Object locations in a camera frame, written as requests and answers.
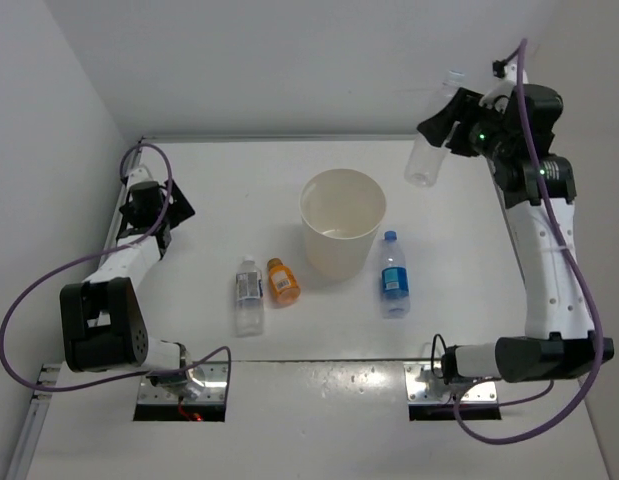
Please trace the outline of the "clear unlabelled plastic bottle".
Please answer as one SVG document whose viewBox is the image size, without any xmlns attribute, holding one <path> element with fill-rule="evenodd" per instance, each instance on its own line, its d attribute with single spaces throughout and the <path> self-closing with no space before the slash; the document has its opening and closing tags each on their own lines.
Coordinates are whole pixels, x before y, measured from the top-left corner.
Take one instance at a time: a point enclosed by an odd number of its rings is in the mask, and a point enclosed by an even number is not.
<svg viewBox="0 0 619 480">
<path fill-rule="evenodd" d="M 448 71 L 442 85 L 430 96 L 423 120 L 440 112 L 463 85 L 464 79 L 463 73 Z M 431 146 L 423 134 L 417 133 L 405 168 L 405 180 L 415 186 L 432 187 L 438 179 L 446 155 L 444 147 Z"/>
</svg>

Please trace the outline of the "clear bottle blue label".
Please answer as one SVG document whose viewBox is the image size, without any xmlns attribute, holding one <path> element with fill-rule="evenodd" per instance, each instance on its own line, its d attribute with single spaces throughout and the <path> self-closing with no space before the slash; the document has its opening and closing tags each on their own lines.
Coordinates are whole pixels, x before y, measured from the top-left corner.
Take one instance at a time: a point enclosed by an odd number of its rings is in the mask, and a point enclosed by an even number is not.
<svg viewBox="0 0 619 480">
<path fill-rule="evenodd" d="M 381 244 L 380 290 L 383 317 L 403 318 L 410 310 L 406 259 L 397 233 L 388 230 Z"/>
</svg>

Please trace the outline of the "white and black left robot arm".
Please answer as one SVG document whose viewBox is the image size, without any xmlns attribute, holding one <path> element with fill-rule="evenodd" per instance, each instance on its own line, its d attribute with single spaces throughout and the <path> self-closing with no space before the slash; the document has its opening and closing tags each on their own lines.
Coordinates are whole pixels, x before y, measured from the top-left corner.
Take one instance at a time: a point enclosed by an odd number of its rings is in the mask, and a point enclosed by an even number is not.
<svg viewBox="0 0 619 480">
<path fill-rule="evenodd" d="M 195 211 L 174 186 L 156 181 L 141 165 L 125 179 L 126 199 L 118 250 L 83 282 L 60 292 L 65 361 L 74 372 L 160 371 L 185 365 L 185 347 L 153 338 L 136 295 L 149 270 L 166 254 L 172 230 Z"/>
</svg>

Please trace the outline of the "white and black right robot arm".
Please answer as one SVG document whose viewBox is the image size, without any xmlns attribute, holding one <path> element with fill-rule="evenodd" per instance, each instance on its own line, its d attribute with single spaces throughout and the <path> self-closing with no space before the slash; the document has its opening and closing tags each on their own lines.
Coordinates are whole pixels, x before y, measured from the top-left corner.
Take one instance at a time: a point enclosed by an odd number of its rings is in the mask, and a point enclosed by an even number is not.
<svg viewBox="0 0 619 480">
<path fill-rule="evenodd" d="M 511 60 L 492 68 L 499 81 L 488 93 L 454 86 L 417 131 L 433 149 L 487 159 L 525 287 L 525 330 L 447 348 L 441 377 L 520 383 L 597 374 L 614 346 L 595 325 L 590 295 L 575 271 L 574 172 L 550 151 L 562 98 L 528 83 Z"/>
</svg>

